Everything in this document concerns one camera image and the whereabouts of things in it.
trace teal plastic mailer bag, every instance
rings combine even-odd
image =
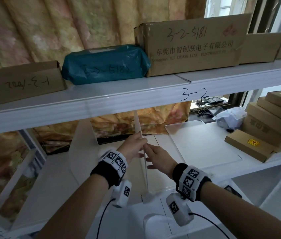
[[[62,76],[83,85],[141,78],[150,66],[142,48],[128,44],[72,52],[65,56]]]

